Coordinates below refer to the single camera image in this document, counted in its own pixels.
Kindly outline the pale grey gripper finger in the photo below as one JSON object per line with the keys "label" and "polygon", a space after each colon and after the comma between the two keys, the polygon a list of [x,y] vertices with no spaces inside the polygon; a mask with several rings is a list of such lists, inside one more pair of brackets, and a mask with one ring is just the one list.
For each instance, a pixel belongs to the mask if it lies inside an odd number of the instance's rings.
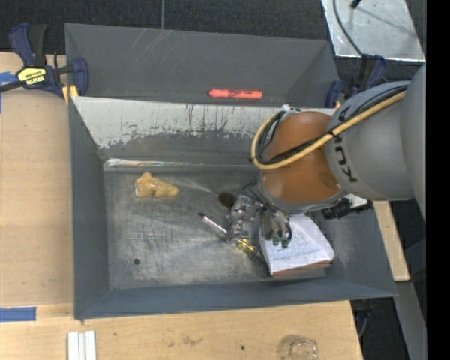
{"label": "pale grey gripper finger", "polygon": [[212,219],[205,216],[202,212],[198,213],[201,221],[210,227],[212,230],[214,230],[219,236],[226,236],[228,231],[224,229],[222,226],[220,226],[218,223],[215,223]]}

